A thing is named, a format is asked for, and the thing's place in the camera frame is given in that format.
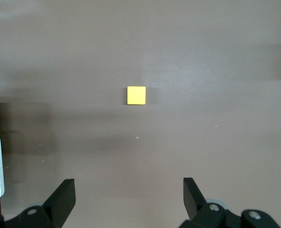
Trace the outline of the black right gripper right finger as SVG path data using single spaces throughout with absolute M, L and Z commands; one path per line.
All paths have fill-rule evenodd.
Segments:
M 281 228 L 266 212 L 246 209 L 238 216 L 217 202 L 208 202 L 193 178 L 184 178 L 183 195 L 189 219 L 178 228 Z

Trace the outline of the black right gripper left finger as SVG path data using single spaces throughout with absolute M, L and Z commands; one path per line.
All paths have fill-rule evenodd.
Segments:
M 62 228 L 76 204 L 75 180 L 65 179 L 41 206 L 32 206 L 4 220 L 0 228 Z

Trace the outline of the yellow cube block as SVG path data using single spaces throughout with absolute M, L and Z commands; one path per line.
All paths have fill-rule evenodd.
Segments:
M 145 86 L 128 86 L 127 87 L 127 104 L 128 105 L 145 105 L 146 104 L 146 87 Z

